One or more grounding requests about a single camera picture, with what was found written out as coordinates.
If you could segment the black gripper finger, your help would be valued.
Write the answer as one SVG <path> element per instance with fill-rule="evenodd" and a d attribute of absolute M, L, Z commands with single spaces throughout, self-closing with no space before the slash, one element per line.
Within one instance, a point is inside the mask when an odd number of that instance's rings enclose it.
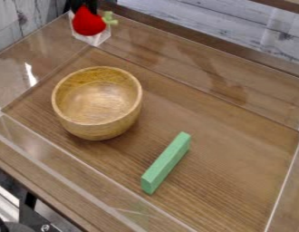
<path fill-rule="evenodd" d="M 72 10 L 73 13 L 76 13 L 79 8 L 84 4 L 84 0 L 71 0 L 69 3 L 71 3 L 71 10 Z"/>
<path fill-rule="evenodd" d="M 97 5 L 99 5 L 97 0 L 87 0 L 87 6 L 93 15 L 97 14 Z"/>

